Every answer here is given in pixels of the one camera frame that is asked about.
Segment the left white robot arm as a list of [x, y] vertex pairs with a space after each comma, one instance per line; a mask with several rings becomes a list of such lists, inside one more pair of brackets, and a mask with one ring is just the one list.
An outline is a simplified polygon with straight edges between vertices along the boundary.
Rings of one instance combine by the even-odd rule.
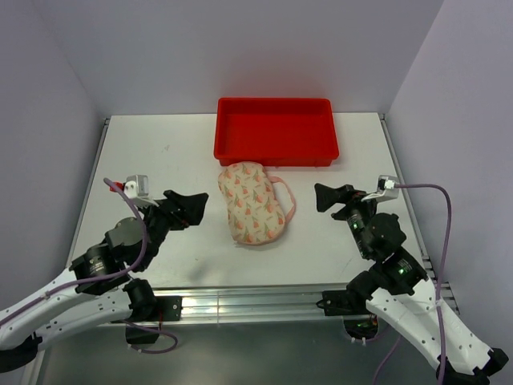
[[103, 240], [76, 258], [42, 289], [1, 312], [1, 371], [24, 367], [53, 342], [108, 322], [140, 322], [153, 316], [156, 297], [142, 273], [171, 231], [203, 220], [208, 194], [172, 190], [160, 200], [132, 182], [109, 181], [133, 212]]

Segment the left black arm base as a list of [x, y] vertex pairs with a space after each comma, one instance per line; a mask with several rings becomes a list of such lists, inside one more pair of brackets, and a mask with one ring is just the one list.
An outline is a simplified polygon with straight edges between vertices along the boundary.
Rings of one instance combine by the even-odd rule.
[[[163, 296], [156, 298], [156, 307], [144, 322], [154, 322], [155, 326], [143, 326], [140, 322], [123, 321], [125, 324], [125, 340], [129, 349], [138, 354], [161, 355], [174, 351], [178, 338], [164, 329], [165, 322], [178, 322], [181, 317], [183, 298], [181, 296]], [[164, 349], [149, 349], [159, 337], [169, 338], [171, 346]]]

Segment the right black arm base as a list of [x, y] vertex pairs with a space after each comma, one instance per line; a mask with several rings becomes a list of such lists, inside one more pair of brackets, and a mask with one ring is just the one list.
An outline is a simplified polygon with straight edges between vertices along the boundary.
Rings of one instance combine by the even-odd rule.
[[370, 313], [357, 296], [348, 290], [325, 290], [316, 307], [326, 317], [342, 317], [350, 341], [367, 342], [378, 336], [378, 316]]

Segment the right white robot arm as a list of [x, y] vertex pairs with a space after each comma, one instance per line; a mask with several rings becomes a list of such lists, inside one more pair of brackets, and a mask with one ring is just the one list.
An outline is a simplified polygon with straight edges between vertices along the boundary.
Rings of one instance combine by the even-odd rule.
[[398, 216], [378, 211], [379, 203], [398, 197], [398, 186], [392, 176], [380, 176], [376, 192], [315, 184], [317, 211], [340, 204], [332, 218], [349, 226], [361, 257], [373, 263], [345, 289], [323, 292], [317, 307], [327, 316], [383, 319], [421, 353], [441, 384], [488, 384], [509, 358], [478, 338], [442, 298], [440, 285], [404, 248]]

